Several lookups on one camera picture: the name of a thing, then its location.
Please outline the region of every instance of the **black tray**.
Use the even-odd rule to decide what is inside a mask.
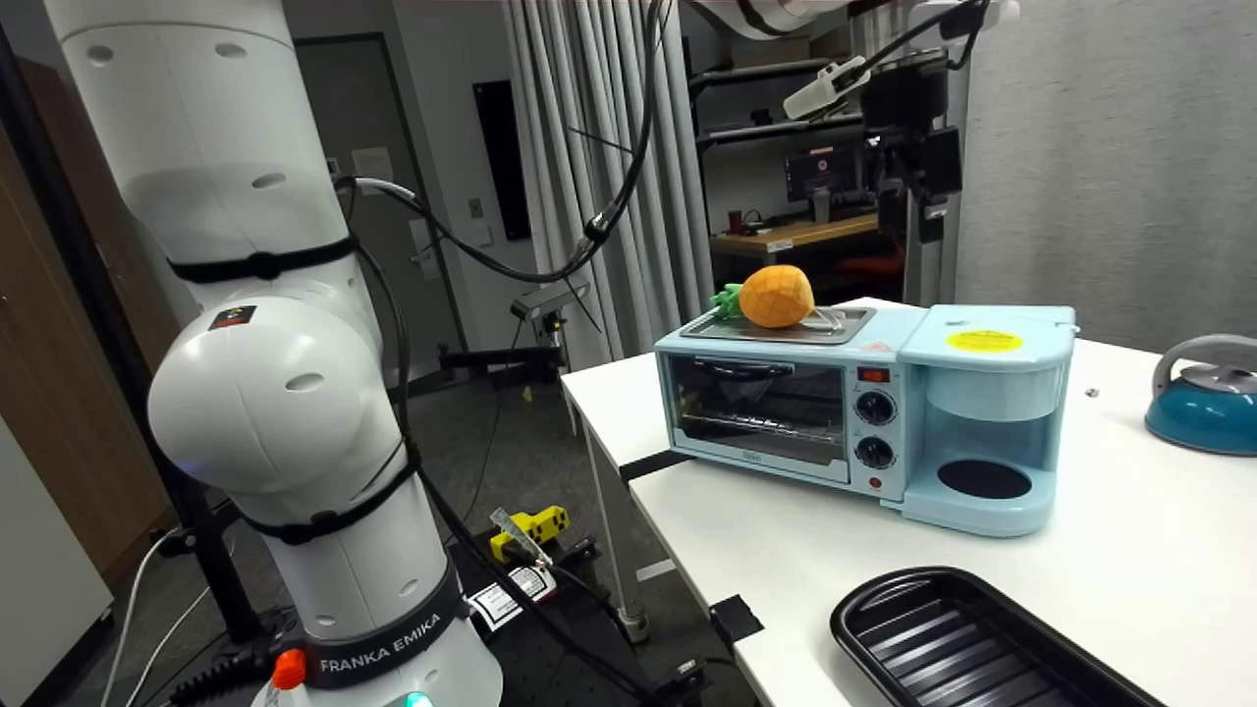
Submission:
[[[902,707],[1160,703],[992,586],[945,565],[861,586],[829,629],[875,691]]]

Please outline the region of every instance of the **shelf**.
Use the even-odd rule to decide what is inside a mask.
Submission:
[[[829,58],[799,58],[799,62],[762,62],[762,65],[740,65],[740,70],[704,70],[693,78],[693,98],[704,95],[707,87],[816,75],[825,62]]]
[[[714,129],[714,134],[699,134],[699,154],[714,149],[714,146],[825,134],[825,129],[856,129],[856,125],[864,125],[861,115],[837,115],[837,119],[821,119],[821,120],[771,120],[771,125]]]

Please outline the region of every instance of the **label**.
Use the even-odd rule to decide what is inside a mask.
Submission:
[[[1009,328],[957,328],[945,336],[945,346],[968,354],[1015,354],[1024,343]]]

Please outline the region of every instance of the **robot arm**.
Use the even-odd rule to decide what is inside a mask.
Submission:
[[[306,703],[500,703],[389,409],[280,0],[48,15],[139,234],[202,301],[154,378],[154,435],[264,534],[304,621]]]

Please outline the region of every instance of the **floor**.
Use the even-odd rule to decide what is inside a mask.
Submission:
[[[454,380],[411,400],[411,429],[425,447],[425,463],[445,488],[449,504],[469,518],[469,525],[487,525],[487,510],[535,510],[563,504],[572,514],[568,534],[592,534],[592,488],[584,466],[584,443],[568,430],[559,384],[514,384],[496,390],[487,380]],[[257,610],[284,610],[288,593],[264,549],[264,542],[241,523],[226,530],[226,549],[257,602]],[[638,565],[659,560],[662,549],[652,530],[634,518],[628,553]],[[194,557],[158,557],[140,602],[132,611],[128,642],[118,666],[110,703],[127,703],[145,654],[160,632],[179,616],[187,602],[204,590]],[[745,680],[728,662],[728,649],[714,638],[704,610],[689,593],[679,572],[662,572],[641,586],[652,638],[638,649],[648,674],[668,674],[682,658],[707,662],[707,691],[699,703],[710,707],[751,707],[754,693]],[[110,649],[77,674],[58,703],[103,703],[103,682],[110,670]],[[222,625],[211,602],[202,602],[194,616],[174,632],[158,654],[145,691],[132,703],[166,703],[168,687],[226,652]]]

